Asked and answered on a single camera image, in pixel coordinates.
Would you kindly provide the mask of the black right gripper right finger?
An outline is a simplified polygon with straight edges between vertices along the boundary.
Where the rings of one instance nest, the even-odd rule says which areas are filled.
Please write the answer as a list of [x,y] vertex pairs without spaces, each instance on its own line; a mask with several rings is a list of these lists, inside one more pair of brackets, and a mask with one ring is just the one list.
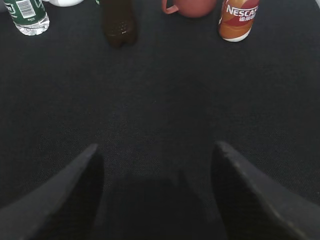
[[223,141],[213,147],[211,185],[229,240],[320,238],[320,207],[274,181]]

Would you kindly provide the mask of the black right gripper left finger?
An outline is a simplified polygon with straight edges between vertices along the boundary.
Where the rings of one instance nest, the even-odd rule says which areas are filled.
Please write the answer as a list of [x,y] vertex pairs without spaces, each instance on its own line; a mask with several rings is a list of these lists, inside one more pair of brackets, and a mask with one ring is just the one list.
[[0,238],[88,239],[103,186],[104,159],[91,144],[47,182],[0,210]]

